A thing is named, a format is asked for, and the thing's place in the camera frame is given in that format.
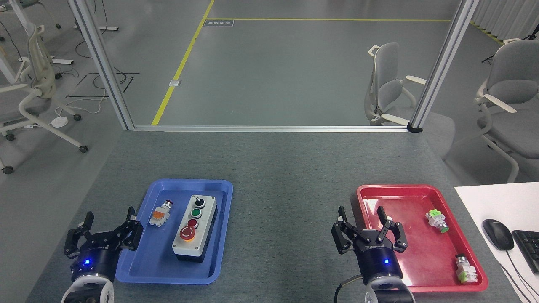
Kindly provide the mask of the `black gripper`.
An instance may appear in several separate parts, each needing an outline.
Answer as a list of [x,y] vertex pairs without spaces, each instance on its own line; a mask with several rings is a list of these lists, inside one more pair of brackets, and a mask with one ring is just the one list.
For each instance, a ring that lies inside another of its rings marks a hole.
[[[376,212],[382,224],[382,229],[380,231],[362,230],[362,234],[370,239],[370,243],[364,243],[360,238],[356,238],[358,229],[348,222],[344,207],[340,206],[337,220],[331,228],[335,246],[341,255],[355,250],[364,282],[383,276],[396,276],[402,279],[403,273],[395,255],[395,251],[403,253],[408,247],[402,223],[394,222],[387,217],[383,206],[379,206]],[[393,233],[394,244],[386,238],[388,231]]]
[[[70,229],[66,236],[64,255],[77,258],[71,265],[71,280],[81,276],[101,276],[114,282],[116,267],[122,249],[137,250],[142,238],[143,226],[136,219],[135,209],[130,206],[126,221],[113,231],[91,234],[94,220],[93,212],[87,212],[85,220],[75,229]],[[81,236],[87,241],[78,248]]]

